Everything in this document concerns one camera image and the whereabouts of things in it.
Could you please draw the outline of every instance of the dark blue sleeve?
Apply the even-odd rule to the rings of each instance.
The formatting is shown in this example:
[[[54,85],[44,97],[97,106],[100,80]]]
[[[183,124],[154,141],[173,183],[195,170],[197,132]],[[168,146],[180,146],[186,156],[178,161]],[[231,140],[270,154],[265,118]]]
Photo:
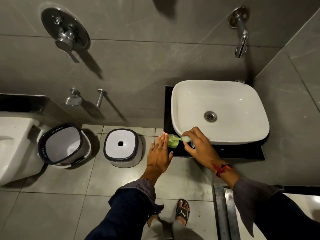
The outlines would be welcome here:
[[[320,239],[320,223],[280,192],[258,206],[254,223],[268,240]]]
[[[163,209],[137,188],[118,189],[109,200],[109,205],[111,209],[106,217],[85,240],[140,240],[148,216]]]

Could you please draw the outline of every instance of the sink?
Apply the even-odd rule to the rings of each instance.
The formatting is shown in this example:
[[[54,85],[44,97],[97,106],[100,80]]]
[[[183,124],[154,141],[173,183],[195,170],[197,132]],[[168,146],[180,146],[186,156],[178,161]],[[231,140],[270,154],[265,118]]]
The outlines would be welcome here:
[[[246,144],[269,133],[269,121],[257,92],[241,82],[178,83],[172,91],[171,119],[178,135],[197,126],[215,145]]]

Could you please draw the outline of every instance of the foot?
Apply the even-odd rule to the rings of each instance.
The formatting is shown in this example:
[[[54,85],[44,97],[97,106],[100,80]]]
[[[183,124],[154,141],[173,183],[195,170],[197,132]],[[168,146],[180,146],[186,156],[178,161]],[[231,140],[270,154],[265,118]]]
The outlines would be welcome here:
[[[148,219],[148,221],[146,223],[148,224],[149,227],[151,226],[151,222],[152,222],[153,219],[160,220],[159,215],[153,215]]]
[[[182,200],[180,200],[178,202],[178,206],[181,206],[182,208],[184,208],[188,211],[190,210],[189,205],[186,202],[184,203],[184,205],[182,205]],[[182,218],[181,216],[177,216],[176,220],[180,221],[182,223],[182,225],[184,225],[184,226],[187,224],[186,220],[184,218]]]

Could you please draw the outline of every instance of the person's left hand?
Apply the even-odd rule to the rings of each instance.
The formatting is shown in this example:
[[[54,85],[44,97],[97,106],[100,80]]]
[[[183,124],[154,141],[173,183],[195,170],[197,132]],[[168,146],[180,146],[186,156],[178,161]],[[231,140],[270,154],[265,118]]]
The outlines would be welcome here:
[[[158,137],[154,148],[153,143],[150,145],[146,166],[164,173],[169,167],[173,156],[173,152],[168,155],[168,133],[162,132],[162,136]]]

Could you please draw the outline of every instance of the finger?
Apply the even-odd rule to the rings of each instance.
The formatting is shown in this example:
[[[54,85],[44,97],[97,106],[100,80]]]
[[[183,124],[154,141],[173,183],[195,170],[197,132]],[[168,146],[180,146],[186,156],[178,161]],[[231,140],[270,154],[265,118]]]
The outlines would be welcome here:
[[[169,161],[171,161],[171,159],[174,157],[174,152],[173,151],[171,151],[170,153],[169,153]]]
[[[197,137],[199,137],[201,140],[207,140],[207,137],[202,133],[202,131],[198,127],[193,127],[191,132],[195,133]]]
[[[153,142],[151,142],[150,144],[150,149],[149,149],[149,152],[153,151]]]
[[[164,141],[165,141],[165,132],[162,132],[162,137],[159,141],[158,149],[162,149]]]
[[[196,157],[197,151],[188,145],[188,143],[184,142],[184,149],[190,153],[191,156]]]
[[[194,143],[201,141],[201,139],[193,131],[185,131],[182,136],[188,136]]]
[[[163,149],[168,149],[168,133],[164,134]]]
[[[156,142],[155,145],[154,145],[154,148],[155,148],[155,149],[158,148],[160,139],[161,139],[161,136],[158,136],[157,142]]]

